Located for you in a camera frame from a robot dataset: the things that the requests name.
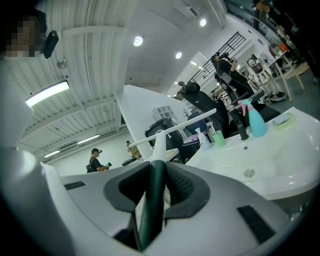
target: black salon chair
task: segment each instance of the black salon chair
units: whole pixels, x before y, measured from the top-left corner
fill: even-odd
[[[187,84],[184,84],[179,94],[204,113],[212,109],[216,109],[216,113],[210,115],[209,117],[212,119],[215,129],[221,130],[225,138],[239,134],[237,126],[234,124],[234,122],[229,122],[229,115],[227,109],[221,106],[220,104],[216,103],[214,100],[212,100],[205,92],[200,91],[200,86],[197,83],[188,82]],[[258,112],[260,112],[263,120],[265,122],[268,122],[271,119],[280,115],[280,112],[266,106],[265,104],[258,104],[257,100],[261,98],[263,95],[264,92],[260,90],[256,92],[254,95],[250,96],[249,99],[252,99],[252,104],[254,105],[254,108]],[[243,123],[246,126],[249,125],[248,111],[246,112],[246,115],[243,118]]]

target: pipe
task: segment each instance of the pipe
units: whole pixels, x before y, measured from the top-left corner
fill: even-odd
[[[167,145],[166,145],[166,135],[170,136],[169,134],[165,133],[165,130],[162,130],[155,141],[153,154],[151,161],[161,160],[166,162],[167,161]]]
[[[218,13],[217,13],[215,7],[214,7],[214,5],[212,4],[212,2],[211,2],[210,0],[208,0],[208,3],[209,3],[209,5],[211,6],[212,10],[214,11],[215,16],[216,16],[216,18],[218,19],[218,21],[219,21],[219,23],[220,23],[221,29],[223,29],[223,28],[224,28],[224,25],[223,25],[223,23],[222,23],[222,21],[221,21],[221,18],[219,17],[219,15],[218,15]]]
[[[192,119],[190,119],[190,120],[188,120],[188,121],[179,123],[178,125],[176,125],[176,126],[174,126],[174,127],[170,127],[169,129],[164,130],[164,134],[169,134],[169,133],[172,133],[172,132],[174,132],[174,131],[176,131],[176,130],[179,130],[179,129],[181,129],[181,128],[184,128],[184,127],[186,127],[186,126],[192,125],[192,124],[194,124],[195,122],[197,122],[197,121],[199,121],[199,120],[201,120],[201,119],[207,118],[208,116],[211,116],[212,114],[214,114],[214,113],[216,113],[216,112],[217,112],[217,109],[214,108],[214,109],[212,109],[212,110],[210,110],[210,111],[208,111],[208,112],[206,112],[206,113],[203,113],[203,114],[201,114],[201,115],[196,116],[195,118],[192,118]],[[129,148],[133,148],[134,146],[140,145],[140,144],[142,144],[142,143],[152,141],[152,140],[154,140],[155,138],[157,138],[157,136],[158,136],[159,134],[162,134],[162,132],[157,133],[157,134],[155,134],[155,135],[152,135],[152,136],[150,136],[150,137],[144,138],[144,139],[139,140],[139,141],[137,141],[137,142],[134,142],[134,143],[130,144],[128,147],[129,147]]]

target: black vent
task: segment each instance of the black vent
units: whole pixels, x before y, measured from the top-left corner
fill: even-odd
[[[264,243],[275,234],[271,227],[250,205],[240,207],[237,210],[260,244]]]
[[[66,190],[73,190],[73,189],[80,188],[85,185],[86,184],[84,184],[82,181],[77,181],[74,183],[66,184],[66,185],[64,185],[64,187]]]

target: floor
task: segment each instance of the floor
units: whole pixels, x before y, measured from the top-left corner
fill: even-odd
[[[291,77],[288,81],[288,87],[291,91],[292,102],[289,99],[285,99],[280,102],[269,104],[268,106],[283,113],[284,111],[295,107],[298,110],[305,112],[306,114],[320,120],[320,82],[314,84],[314,76],[311,70],[307,70],[300,75],[300,79],[304,84],[305,90],[302,90],[297,78]],[[281,91],[286,92],[283,81],[278,81],[281,86]]]

